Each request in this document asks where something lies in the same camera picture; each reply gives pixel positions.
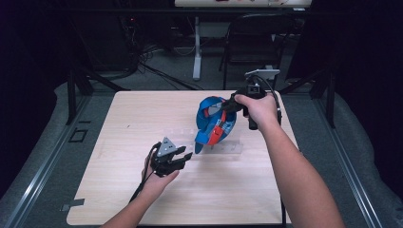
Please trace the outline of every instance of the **person's left hand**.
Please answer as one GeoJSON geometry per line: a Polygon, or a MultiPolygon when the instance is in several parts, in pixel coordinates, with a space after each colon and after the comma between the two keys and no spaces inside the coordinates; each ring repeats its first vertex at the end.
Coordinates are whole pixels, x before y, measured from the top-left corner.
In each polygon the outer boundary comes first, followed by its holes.
{"type": "Polygon", "coordinates": [[[147,174],[146,177],[151,176],[145,182],[142,192],[139,194],[141,197],[147,197],[149,200],[156,200],[162,193],[165,187],[173,181],[179,175],[179,170],[175,170],[173,173],[159,177],[155,173],[152,173],[152,168],[150,166],[150,162],[148,163],[147,174]]]}

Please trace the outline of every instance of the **wooden table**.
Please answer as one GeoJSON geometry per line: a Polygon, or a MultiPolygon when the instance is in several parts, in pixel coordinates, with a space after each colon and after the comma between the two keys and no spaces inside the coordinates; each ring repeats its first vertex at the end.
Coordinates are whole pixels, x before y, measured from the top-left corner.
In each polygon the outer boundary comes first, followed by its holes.
{"type": "MultiPolygon", "coordinates": [[[[139,185],[151,146],[165,136],[177,146],[193,145],[200,101],[208,96],[229,98],[232,92],[116,93],[75,196],[85,202],[70,208],[67,223],[99,225],[113,217],[128,204],[139,185]]],[[[282,127],[297,144],[284,108],[282,127]]],[[[205,151],[194,154],[140,224],[281,223],[278,188],[261,134],[249,130],[239,112],[224,142],[227,147],[222,151],[210,153],[205,147],[205,151]]],[[[184,154],[193,152],[193,148],[186,147],[184,154]]]]}

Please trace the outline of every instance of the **finger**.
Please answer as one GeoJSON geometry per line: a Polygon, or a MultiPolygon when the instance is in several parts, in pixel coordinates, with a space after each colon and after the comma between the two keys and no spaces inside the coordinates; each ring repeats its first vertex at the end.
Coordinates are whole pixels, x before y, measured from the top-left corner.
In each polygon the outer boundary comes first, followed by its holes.
{"type": "Polygon", "coordinates": [[[166,181],[166,184],[169,184],[171,181],[173,181],[174,179],[176,179],[179,175],[180,171],[179,170],[175,170],[172,173],[170,173],[169,175],[166,175],[165,177],[163,177],[163,179],[166,181]]]}
{"type": "Polygon", "coordinates": [[[234,99],[235,99],[235,101],[238,102],[239,104],[246,105],[246,106],[249,105],[250,100],[251,100],[251,98],[246,97],[245,95],[242,95],[242,94],[237,94],[237,95],[235,95],[234,99]]]}
{"type": "Polygon", "coordinates": [[[146,173],[146,175],[149,175],[151,172],[152,172],[152,169],[151,169],[151,159],[152,159],[152,155],[153,155],[154,153],[152,153],[151,155],[148,155],[147,157],[145,157],[145,159],[144,159],[144,168],[143,168],[143,171],[142,171],[142,177],[144,176],[144,170],[145,169],[147,169],[147,173],[146,173]]]}
{"type": "Polygon", "coordinates": [[[275,97],[275,96],[273,95],[273,93],[266,93],[266,96],[268,96],[268,97],[275,97]]]}

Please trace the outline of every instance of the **desk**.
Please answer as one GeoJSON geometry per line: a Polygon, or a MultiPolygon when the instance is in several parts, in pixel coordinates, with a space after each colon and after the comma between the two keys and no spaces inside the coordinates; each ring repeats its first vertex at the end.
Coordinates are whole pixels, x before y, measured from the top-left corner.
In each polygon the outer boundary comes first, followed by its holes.
{"type": "MultiPolygon", "coordinates": [[[[312,0],[175,0],[175,7],[180,8],[309,8],[312,0]]],[[[202,54],[200,49],[200,21],[195,18],[195,64],[193,80],[201,78],[202,54]]]]}
{"type": "MultiPolygon", "coordinates": [[[[75,196],[76,200],[85,199],[84,205],[70,208],[67,223],[99,225],[113,217],[128,204],[139,185],[151,146],[164,136],[177,146],[181,145],[179,139],[193,144],[200,101],[213,95],[229,98],[232,92],[116,93],[75,196]]],[[[284,108],[282,116],[283,129],[297,144],[284,108]]],[[[249,130],[239,112],[226,140],[236,142],[240,150],[208,153],[206,147],[206,151],[194,154],[140,224],[281,223],[278,188],[261,134],[249,130]]],[[[193,148],[186,147],[184,154],[193,148]]]]}

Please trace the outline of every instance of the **blue object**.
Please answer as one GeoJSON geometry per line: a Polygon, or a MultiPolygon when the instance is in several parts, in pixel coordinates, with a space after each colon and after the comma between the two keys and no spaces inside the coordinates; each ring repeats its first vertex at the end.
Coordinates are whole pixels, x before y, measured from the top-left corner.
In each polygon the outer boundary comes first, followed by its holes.
{"type": "Polygon", "coordinates": [[[199,132],[195,139],[195,153],[199,154],[204,145],[219,143],[231,132],[237,120],[237,112],[221,110],[226,102],[221,97],[207,97],[201,101],[196,116],[199,132]]]}

